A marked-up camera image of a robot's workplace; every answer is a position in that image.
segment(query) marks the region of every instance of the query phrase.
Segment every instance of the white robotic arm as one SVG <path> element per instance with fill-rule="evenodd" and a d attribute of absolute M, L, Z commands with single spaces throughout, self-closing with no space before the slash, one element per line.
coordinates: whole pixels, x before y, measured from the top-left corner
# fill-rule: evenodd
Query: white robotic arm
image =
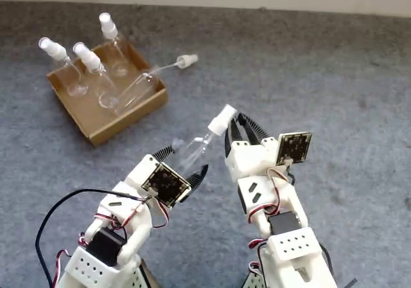
<path fill-rule="evenodd" d="M 54 282 L 51 283 L 39 250 L 40 236 L 53 210 L 79 192 L 73 192 L 60 200 L 46 215 L 36 238 L 40 262 L 48 276 L 50 287 L 149 287 L 147 281 L 144 280 L 144 274 L 140 268 L 141 258 L 137 252 L 149 237 L 151 229 L 165 226 L 168 223 L 168 212 L 176 203 L 186 199 L 203 181 L 208 165 L 196 166 L 194 164 L 198 164 L 197 160 L 205 152 L 211 138 L 224 133 L 235 113 L 235 109 L 231 106 L 225 106 L 223 111 L 210 123 L 207 139 L 195 140 L 199 142 L 199 146 L 193 149 L 193 154 L 189 154 L 189 162 L 182 151 L 177 151 L 176 156 L 172 155 L 175 152 L 172 146 L 152 155 L 146 155 L 126 179 L 119 182 L 112 192 L 101 200 L 94 221 L 87 231 L 80 235 L 79 246 L 60 280 L 58 280 L 60 262 L 59 258 L 57 259 L 58 272 Z M 190 144 L 189 147 L 196 147 L 196 145 Z M 189 148 L 185 148 L 184 151 L 191 152 Z M 184 160 L 185 168 L 193 164 L 190 170 L 186 170 L 186 172 L 191 172 L 185 174 L 184 177 L 174 166 L 167 164 L 169 161 L 173 163 L 172 165 L 178 164 L 178 159 Z M 105 190 L 81 191 L 107 192 Z M 153 226 L 151 212 L 164 215 L 166 223 Z M 119 230 L 123 230 L 123 235 L 118 233 Z"/>
<path fill-rule="evenodd" d="M 310 139 L 311 133 L 298 132 L 280 135 L 277 141 L 242 113 L 225 133 L 226 165 L 248 222 L 261 235 L 250 243 L 251 248 L 258 246 L 259 262 L 250 263 L 254 274 L 244 287 L 260 280 L 265 288 L 337 288 L 285 176 L 292 163 L 305 160 Z"/>

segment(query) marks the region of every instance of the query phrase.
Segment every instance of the clear glass bottle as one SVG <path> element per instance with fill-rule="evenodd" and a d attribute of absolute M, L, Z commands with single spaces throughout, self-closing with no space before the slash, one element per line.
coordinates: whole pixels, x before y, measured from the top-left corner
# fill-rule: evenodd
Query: clear glass bottle
<path fill-rule="evenodd" d="M 113 109 L 118 103 L 118 89 L 100 58 L 82 42 L 76 43 L 73 51 L 87 68 L 87 78 L 92 83 L 100 106 Z"/>
<path fill-rule="evenodd" d="M 236 110 L 233 107 L 225 105 L 219 115 L 208 125 L 209 132 L 203 137 L 196 137 L 187 145 L 179 147 L 174 154 L 167 158 L 166 164 L 185 179 L 197 172 L 201 166 L 209 161 L 210 144 L 214 137 L 224 133 L 235 113 Z"/>
<path fill-rule="evenodd" d="M 99 20 L 103 36 L 107 41 L 105 63 L 109 73 L 115 77 L 125 77 L 130 72 L 136 73 L 134 65 L 128 59 L 126 39 L 118 32 L 110 14 L 101 13 Z"/>
<path fill-rule="evenodd" d="M 53 58 L 54 67 L 60 69 L 58 75 L 60 75 L 60 81 L 65 85 L 67 93 L 70 96 L 85 95 L 89 87 L 85 83 L 82 72 L 73 63 L 66 49 L 48 37 L 39 40 L 39 47 Z"/>

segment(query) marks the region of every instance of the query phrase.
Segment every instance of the wire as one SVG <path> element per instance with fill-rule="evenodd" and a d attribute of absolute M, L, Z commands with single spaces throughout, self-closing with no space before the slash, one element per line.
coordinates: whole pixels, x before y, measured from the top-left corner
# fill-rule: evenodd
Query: wire
<path fill-rule="evenodd" d="M 269 172 L 274 172 L 274 173 L 277 174 L 277 176 L 279 176 L 281 179 L 283 179 L 284 181 L 288 182 L 287 177 L 286 177 L 280 170 L 278 170 L 277 168 L 270 167 L 270 168 L 267 169 L 267 174 L 268 174 Z"/>
<path fill-rule="evenodd" d="M 287 174 L 291 177 L 291 185 L 295 186 L 295 182 L 297 182 L 297 180 L 295 180 L 295 176 L 291 172 L 287 172 Z"/>
<path fill-rule="evenodd" d="M 264 238 L 255 238 L 254 240 L 251 240 L 249 242 L 249 248 L 253 249 L 255 248 L 258 244 L 260 244 L 261 242 L 266 242 L 267 240 Z"/>
<path fill-rule="evenodd" d="M 129 198 L 132 200 L 136 200 L 136 201 L 142 201 L 142 202 L 146 202 L 149 199 L 151 199 L 151 196 L 149 197 L 145 197 L 145 198 L 141 198 L 141 197 L 136 197 L 133 195 L 129 195 L 127 193 L 120 193 L 120 192 L 113 192 L 111 190 L 101 190 L 99 188 L 82 188 L 80 190 L 75 190 L 71 193 L 69 193 L 68 195 L 64 196 L 63 198 L 61 198 L 54 206 L 51 207 L 51 209 L 48 211 L 48 213 L 46 214 L 46 216 L 44 217 L 40 228 L 37 232 L 37 236 L 36 236 L 36 241 L 35 241 L 35 248 L 36 248 L 36 252 L 37 252 L 37 256 L 39 257 L 40 260 L 40 264 L 43 268 L 44 274 L 46 275 L 49 287 L 52 288 L 53 287 L 53 281 L 51 279 L 51 275 L 50 272 L 47 268 L 47 264 L 46 261 L 44 260 L 44 257 L 41 253 L 41 249 L 40 249 L 40 238 L 41 235 L 44 231 L 44 228 L 46 227 L 47 221 L 49 220 L 49 218 L 51 217 L 51 215 L 53 214 L 53 212 L 62 204 L 64 203 L 64 201 L 72 198 L 73 196 L 80 194 L 80 193 L 84 193 L 84 192 L 94 192 L 94 193 L 103 193 L 103 194 L 111 194 L 111 195 L 116 195 L 118 197 L 124 197 L 124 198 Z"/>
<path fill-rule="evenodd" d="M 327 250 L 327 249 L 324 247 L 324 245 L 322 245 L 321 243 L 320 243 L 320 247 L 321 247 L 322 251 L 324 252 L 324 254 L 325 254 L 326 258 L 327 258 L 327 265 L 328 265 L 329 272 L 331 273 L 331 275 L 332 275 L 333 278 L 334 278 L 333 263 L 331 262 L 331 257 L 330 257 L 330 255 L 329 255 L 329 253 L 328 253 L 328 250 Z"/>
<path fill-rule="evenodd" d="M 259 270 L 259 263 L 257 261 L 250 261 L 249 262 L 249 271 L 252 274 L 263 277 L 263 275 L 261 274 L 261 271 Z"/>
<path fill-rule="evenodd" d="M 160 226 L 153 226 L 153 228 L 158 229 L 158 228 L 162 228 L 162 227 L 167 226 L 167 225 L 168 225 L 168 222 L 170 221 L 170 218 L 169 218 L 169 216 L 168 216 L 168 213 L 167 213 L 167 211 L 166 211 L 166 208 L 162 205 L 162 203 L 161 203 L 158 199 L 156 199 L 156 201 L 157 201 L 157 204 L 159 205 L 159 207 L 160 207 L 160 209 L 161 209 L 161 211 L 162 211 L 162 214 L 164 215 L 164 218 L 166 219 L 166 222 L 165 222 L 164 224 L 162 224 L 162 225 L 160 225 Z"/>
<path fill-rule="evenodd" d="M 259 260 L 259 264 L 260 264 L 260 268 L 261 268 L 261 274 L 263 275 L 263 279 L 264 279 L 264 287 L 267 287 L 267 282 L 265 280 L 265 275 L 264 275 L 264 267 L 263 267 L 263 262 L 261 261 L 261 247 L 265 246 L 267 244 L 267 242 L 262 242 L 260 243 L 260 245 L 257 247 L 257 255 L 258 255 L 258 260 Z"/>
<path fill-rule="evenodd" d="M 120 229 L 122 229 L 122 230 L 123 230 L 123 233 L 124 233 L 124 239 L 125 239 L 125 241 L 126 241 L 126 243 L 127 243 L 127 238 L 128 238 L 128 237 L 127 237 L 126 228 L 125 228 L 124 226 L 122 226 L 117 219 L 115 219 L 114 217 L 110 217 L 110 216 L 101 214 L 101 213 L 96 213 L 96 214 L 94 214 L 94 217 L 95 217 L 95 218 L 106 219 L 106 220 L 108 220 L 108 221 L 111 221 L 111 226 L 112 226 L 112 229 L 113 229 L 113 230 L 120 230 Z"/>
<path fill-rule="evenodd" d="M 53 288 L 56 287 L 56 285 L 58 283 L 58 279 L 60 278 L 60 270 L 61 270 L 60 259 L 61 259 L 61 256 L 63 254 L 66 254 L 67 257 L 71 257 L 68 250 L 66 250 L 66 249 L 62 249 L 57 253 L 57 256 L 56 256 L 56 274 L 55 274 L 54 280 L 53 280 Z"/>
<path fill-rule="evenodd" d="M 351 288 L 358 280 L 353 278 L 344 288 Z"/>
<path fill-rule="evenodd" d="M 288 182 L 287 177 L 286 177 L 284 174 L 282 174 L 278 169 L 272 168 L 272 167 L 267 169 L 267 175 L 268 175 L 268 177 L 270 178 L 270 180 L 271 180 L 271 182 L 272 182 L 272 185 L 273 185 L 273 187 L 274 187 L 274 192 L 275 192 L 275 194 L 277 195 L 277 201 L 278 201 L 278 203 L 277 203 L 277 204 L 266 203 L 266 204 L 262 204 L 262 205 L 260 205 L 260 206 L 258 206 L 258 207 L 256 207 L 256 208 L 252 209 L 252 210 L 250 211 L 249 217 L 248 217 L 248 219 L 247 219 L 248 222 L 249 222 L 249 224 L 251 224 L 251 217 L 252 217 L 256 212 L 258 212 L 259 210 L 264 210 L 265 213 L 266 213 L 267 215 L 269 215 L 269 216 L 278 214 L 278 212 L 279 212 L 279 210 L 280 210 L 280 207 L 281 207 L 280 193 L 279 193 L 279 190 L 277 189 L 277 186 L 275 185 L 275 181 L 274 181 L 274 179 L 273 179 L 273 175 L 270 174 L 271 172 L 274 172 L 274 173 L 277 174 L 277 176 L 279 176 L 281 179 L 283 179 L 283 180 L 285 180 L 285 181 Z"/>
<path fill-rule="evenodd" d="M 265 209 L 267 209 L 267 208 L 275 208 L 275 209 L 278 209 L 277 205 L 272 204 L 272 203 L 265 203 L 265 204 L 262 204 L 262 205 L 260 205 L 260 206 L 258 206 L 258 207 L 256 207 L 256 208 L 252 209 L 252 210 L 250 211 L 250 214 L 249 214 L 249 217 L 248 217 L 248 222 L 249 222 L 249 224 L 251 224 L 251 217 L 252 217 L 256 212 L 258 212 L 259 210 L 265 210 Z"/>

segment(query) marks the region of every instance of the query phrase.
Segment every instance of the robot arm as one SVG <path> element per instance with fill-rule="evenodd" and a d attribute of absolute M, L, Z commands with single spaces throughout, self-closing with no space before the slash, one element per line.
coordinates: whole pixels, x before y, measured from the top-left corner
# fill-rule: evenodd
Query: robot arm
<path fill-rule="evenodd" d="M 310 139 L 311 133 L 296 132 L 276 140 L 242 113 L 225 133 L 226 165 L 248 222 L 256 225 L 262 238 L 250 247 L 258 246 L 254 273 L 262 276 L 266 288 L 337 288 L 295 188 L 285 176 L 292 163 L 306 159 Z"/>
<path fill-rule="evenodd" d="M 112 194 L 101 200 L 95 219 L 81 238 L 57 287 L 133 287 L 135 277 L 143 278 L 137 252 L 152 228 L 160 227 L 153 226 L 151 212 L 164 215 L 167 223 L 174 205 L 197 187 L 207 172 L 203 167 L 189 181 L 181 178 L 164 163 L 172 152 L 168 147 L 145 156 L 113 188 L 114 192 L 140 197 L 140 201 Z M 127 239 L 117 233 L 119 228 L 127 232 Z"/>

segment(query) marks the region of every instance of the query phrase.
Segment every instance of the ventilation holes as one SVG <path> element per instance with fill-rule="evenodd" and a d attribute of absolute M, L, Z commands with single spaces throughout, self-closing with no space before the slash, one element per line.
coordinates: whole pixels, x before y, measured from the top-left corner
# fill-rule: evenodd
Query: ventilation holes
<path fill-rule="evenodd" d="M 253 202 L 253 203 L 256 203 L 260 197 L 261 197 L 261 194 L 260 194 L 260 193 L 257 193 L 257 194 L 254 196 L 254 198 L 252 199 L 252 202 Z"/>
<path fill-rule="evenodd" d="M 256 183 L 256 182 L 253 182 L 253 183 L 251 184 L 250 188 L 249 188 L 249 192 L 252 193 L 252 192 L 256 189 L 256 187 L 257 187 L 257 183 Z"/>

